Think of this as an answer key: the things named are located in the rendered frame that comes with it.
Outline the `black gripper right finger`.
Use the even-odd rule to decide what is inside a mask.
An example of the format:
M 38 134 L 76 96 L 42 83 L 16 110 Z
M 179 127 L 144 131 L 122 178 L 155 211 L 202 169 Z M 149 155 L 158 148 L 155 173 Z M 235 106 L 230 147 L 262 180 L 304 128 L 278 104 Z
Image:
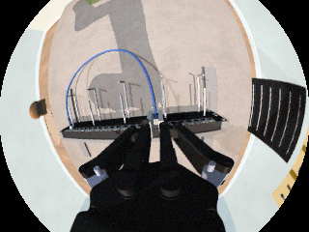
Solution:
M 158 127 L 159 183 L 163 195 L 177 196 L 183 186 L 172 138 L 201 177 L 214 184 L 216 188 L 224 184 L 234 166 L 233 159 L 214 151 L 183 124 L 176 122 L 173 126 L 168 125 L 166 118 L 163 118 L 162 109 L 158 110 Z

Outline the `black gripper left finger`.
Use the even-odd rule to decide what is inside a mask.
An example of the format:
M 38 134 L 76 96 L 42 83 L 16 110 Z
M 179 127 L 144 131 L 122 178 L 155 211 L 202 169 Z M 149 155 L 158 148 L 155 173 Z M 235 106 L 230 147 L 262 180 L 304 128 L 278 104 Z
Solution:
M 79 167 L 78 171 L 91 188 L 114 174 L 123 165 L 116 177 L 115 187 L 124 196 L 136 193 L 142 162 L 150 160 L 154 131 L 153 111 L 148 112 L 147 119 L 140 121 L 139 129 L 135 126 L 129 127 L 98 156 Z

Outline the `white cable plug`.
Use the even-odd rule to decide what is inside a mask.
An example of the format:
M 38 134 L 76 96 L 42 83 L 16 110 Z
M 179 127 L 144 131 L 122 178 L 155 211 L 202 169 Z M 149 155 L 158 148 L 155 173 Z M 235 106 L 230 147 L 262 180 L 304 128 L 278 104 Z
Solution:
M 153 114 L 153 118 L 154 118 L 154 125 L 158 125 L 158 113 Z

